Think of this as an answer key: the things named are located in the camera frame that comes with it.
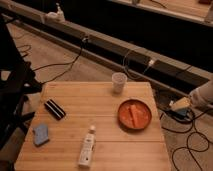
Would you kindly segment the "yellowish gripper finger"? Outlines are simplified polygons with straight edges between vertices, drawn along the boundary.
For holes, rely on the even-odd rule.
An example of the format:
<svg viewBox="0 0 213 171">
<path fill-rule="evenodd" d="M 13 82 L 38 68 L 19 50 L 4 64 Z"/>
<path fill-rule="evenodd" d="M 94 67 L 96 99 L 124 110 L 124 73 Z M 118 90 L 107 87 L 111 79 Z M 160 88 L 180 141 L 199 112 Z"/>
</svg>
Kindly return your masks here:
<svg viewBox="0 0 213 171">
<path fill-rule="evenodd" d="M 187 97 L 183 97 L 181 99 L 179 99 L 178 101 L 174 102 L 171 105 L 171 109 L 173 111 L 177 111 L 183 108 L 187 108 L 190 106 L 190 100 Z"/>
</svg>

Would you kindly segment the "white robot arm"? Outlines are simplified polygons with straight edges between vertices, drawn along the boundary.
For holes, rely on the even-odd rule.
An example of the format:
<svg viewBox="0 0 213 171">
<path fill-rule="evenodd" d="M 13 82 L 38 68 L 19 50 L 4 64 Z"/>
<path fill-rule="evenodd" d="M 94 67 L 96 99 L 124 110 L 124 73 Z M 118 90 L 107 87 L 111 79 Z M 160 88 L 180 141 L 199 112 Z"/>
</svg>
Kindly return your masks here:
<svg viewBox="0 0 213 171">
<path fill-rule="evenodd" d="M 171 105 L 173 111 L 187 107 L 213 108 L 213 78 L 192 90 L 187 97 L 183 97 Z"/>
</svg>

